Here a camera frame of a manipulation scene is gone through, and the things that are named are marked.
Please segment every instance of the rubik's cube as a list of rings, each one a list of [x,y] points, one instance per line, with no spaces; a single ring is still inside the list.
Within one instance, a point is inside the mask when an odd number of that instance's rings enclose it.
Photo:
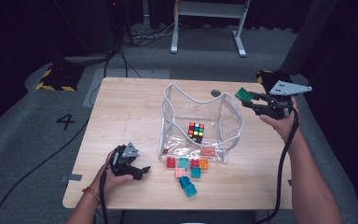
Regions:
[[[204,133],[203,124],[190,122],[190,125],[188,127],[188,133],[187,133],[189,138],[191,138],[194,142],[201,144],[203,133]]]

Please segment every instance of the human arm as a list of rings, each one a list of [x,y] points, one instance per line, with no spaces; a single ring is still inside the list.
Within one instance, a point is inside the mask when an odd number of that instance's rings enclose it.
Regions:
[[[101,167],[98,171],[97,175],[95,176],[94,180],[89,185],[90,188],[93,189],[93,192],[99,196],[99,186],[100,186],[100,179],[105,172],[106,164],[109,162],[109,158],[112,156],[112,153],[109,153],[105,164]],[[127,181],[133,180],[132,175],[121,175],[115,176],[112,170],[109,168],[106,170],[106,181],[104,185],[103,192],[106,194],[107,192],[113,190],[117,185],[123,184]],[[98,205],[98,199],[93,194],[85,192],[82,197],[80,198],[79,202],[77,203],[74,211],[72,212],[71,216],[68,217],[66,220],[67,224],[82,224],[82,223],[92,223],[94,219],[94,211]]]
[[[293,98],[293,101],[296,109],[296,99]],[[276,120],[265,115],[261,115],[260,119],[271,125],[287,142],[294,113],[286,119]],[[342,223],[336,199],[316,166],[300,127],[288,153],[292,169],[292,204],[297,222]]]

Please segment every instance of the dark background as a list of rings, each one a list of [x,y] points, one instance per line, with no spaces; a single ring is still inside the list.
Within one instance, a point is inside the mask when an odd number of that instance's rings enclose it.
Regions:
[[[69,21],[63,18],[52,0],[37,1],[36,9],[44,9],[40,18],[35,18],[34,11],[26,7],[30,1],[0,0],[0,117],[27,93],[25,79],[42,65],[52,62],[52,57],[89,53],[76,41],[68,22],[77,28],[76,32],[80,35],[82,30],[91,29],[90,26],[79,26],[76,23],[79,18],[76,17],[78,14],[74,16],[76,8],[71,5],[74,1],[59,2]],[[272,0],[253,1],[245,28],[290,28],[294,32],[300,31],[309,3],[289,0],[285,4],[280,2],[278,5],[278,1]],[[131,23],[142,22],[143,15],[139,14],[142,13],[142,1],[133,0],[129,3]],[[170,24],[173,19],[172,6],[173,1],[150,0],[151,26],[157,28],[162,23]],[[290,11],[297,14],[289,13],[293,17],[288,18],[287,12]],[[48,30],[51,34],[51,42],[48,43],[46,38],[40,37],[40,28],[45,27],[44,19],[48,19],[52,28]],[[115,22],[123,21],[104,21],[99,25],[100,28],[109,27]],[[218,25],[232,22],[219,21]],[[216,21],[206,20],[202,23],[214,24]],[[101,41],[110,41],[110,31],[106,34],[106,29],[101,28],[99,32]],[[305,94],[310,109],[358,196],[358,1],[337,2],[331,19],[300,74],[310,81],[313,91]]]

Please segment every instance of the lego brick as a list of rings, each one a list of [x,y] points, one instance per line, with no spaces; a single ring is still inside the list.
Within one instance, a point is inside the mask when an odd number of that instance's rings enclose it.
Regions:
[[[182,186],[182,189],[184,189],[185,186],[191,184],[190,178],[188,178],[188,176],[185,176],[185,175],[184,175],[184,176],[181,176],[181,177],[179,178],[179,182],[180,182],[180,186]]]
[[[190,168],[193,168],[193,167],[200,167],[200,160],[199,159],[191,159]]]
[[[185,193],[187,197],[192,197],[197,194],[197,190],[193,184],[185,186]]]
[[[252,101],[253,95],[244,88],[240,88],[234,95],[240,101]]]
[[[188,169],[190,165],[190,161],[188,160],[188,158],[180,158],[179,159],[179,168],[185,168],[185,170]]]
[[[176,158],[174,158],[174,157],[167,158],[167,167],[175,168],[176,167]]]
[[[214,157],[216,155],[216,150],[212,147],[205,147],[201,150],[202,156]]]
[[[186,175],[185,168],[175,168],[175,175],[176,175],[176,178],[180,178],[180,177]]]
[[[191,169],[191,177],[201,178],[201,168],[193,167],[193,169]]]
[[[208,170],[209,168],[209,161],[206,159],[200,159],[200,168],[202,170]]]

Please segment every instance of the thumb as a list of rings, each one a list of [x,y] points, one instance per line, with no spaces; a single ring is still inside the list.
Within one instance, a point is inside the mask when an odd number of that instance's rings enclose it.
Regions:
[[[132,180],[133,180],[132,175],[120,175],[120,176],[116,176],[115,184],[119,185],[119,184],[123,184],[125,182],[132,181]]]
[[[259,118],[261,120],[263,120],[265,123],[271,125],[272,127],[275,126],[275,122],[277,121],[276,119],[273,119],[273,118],[271,118],[271,117],[269,117],[267,115],[260,115]]]

